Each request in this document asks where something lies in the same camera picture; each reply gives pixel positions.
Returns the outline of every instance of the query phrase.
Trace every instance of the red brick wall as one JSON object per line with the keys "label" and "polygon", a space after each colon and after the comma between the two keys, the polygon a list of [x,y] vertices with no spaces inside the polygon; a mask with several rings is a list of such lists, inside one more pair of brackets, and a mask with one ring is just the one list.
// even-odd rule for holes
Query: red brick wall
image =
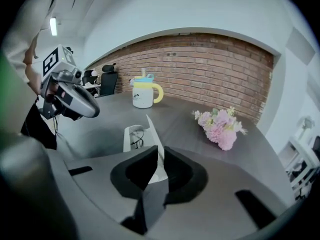
{"label": "red brick wall", "polygon": [[215,34],[168,35],[137,42],[92,64],[116,63],[115,91],[130,92],[129,80],[141,68],[154,74],[165,96],[217,109],[234,106],[238,115],[258,122],[264,108],[273,56],[250,43]]}

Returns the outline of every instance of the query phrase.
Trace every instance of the white ceiling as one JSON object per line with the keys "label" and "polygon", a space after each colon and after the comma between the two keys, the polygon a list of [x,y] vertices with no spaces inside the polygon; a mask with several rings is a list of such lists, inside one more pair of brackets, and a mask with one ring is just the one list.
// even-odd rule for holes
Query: white ceiling
{"label": "white ceiling", "polygon": [[58,36],[85,38],[99,16],[116,0],[57,0],[53,17],[58,22]]}

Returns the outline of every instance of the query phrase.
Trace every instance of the yellow mug handle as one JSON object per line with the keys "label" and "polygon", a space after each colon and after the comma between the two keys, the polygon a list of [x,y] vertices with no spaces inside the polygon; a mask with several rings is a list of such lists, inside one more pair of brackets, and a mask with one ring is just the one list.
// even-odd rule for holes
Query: yellow mug handle
{"label": "yellow mug handle", "polygon": [[158,90],[158,92],[159,92],[158,98],[154,99],[154,100],[153,100],[153,103],[158,103],[158,102],[160,102],[160,101],[162,100],[162,98],[164,97],[164,90],[163,90],[162,87],[161,87],[159,84],[157,84],[157,83],[153,83],[151,87],[152,87],[152,88],[156,88],[156,89]]}

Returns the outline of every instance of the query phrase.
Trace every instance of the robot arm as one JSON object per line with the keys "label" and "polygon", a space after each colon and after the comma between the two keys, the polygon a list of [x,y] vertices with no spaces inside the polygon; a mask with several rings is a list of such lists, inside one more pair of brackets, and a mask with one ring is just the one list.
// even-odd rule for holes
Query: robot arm
{"label": "robot arm", "polygon": [[[100,108],[95,98],[80,85],[81,75],[73,54],[62,45],[58,45],[43,61],[41,96],[45,102],[39,111],[46,119],[59,114],[73,120],[99,115]],[[58,84],[58,89],[54,96],[48,97],[51,84]]]}

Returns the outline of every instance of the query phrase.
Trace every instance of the black pants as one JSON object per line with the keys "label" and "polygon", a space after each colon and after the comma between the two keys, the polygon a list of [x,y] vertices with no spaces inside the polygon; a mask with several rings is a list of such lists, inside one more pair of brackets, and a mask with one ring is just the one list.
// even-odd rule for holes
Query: black pants
{"label": "black pants", "polygon": [[21,133],[40,141],[47,149],[56,150],[56,136],[42,119],[36,104],[33,104],[21,129]]}

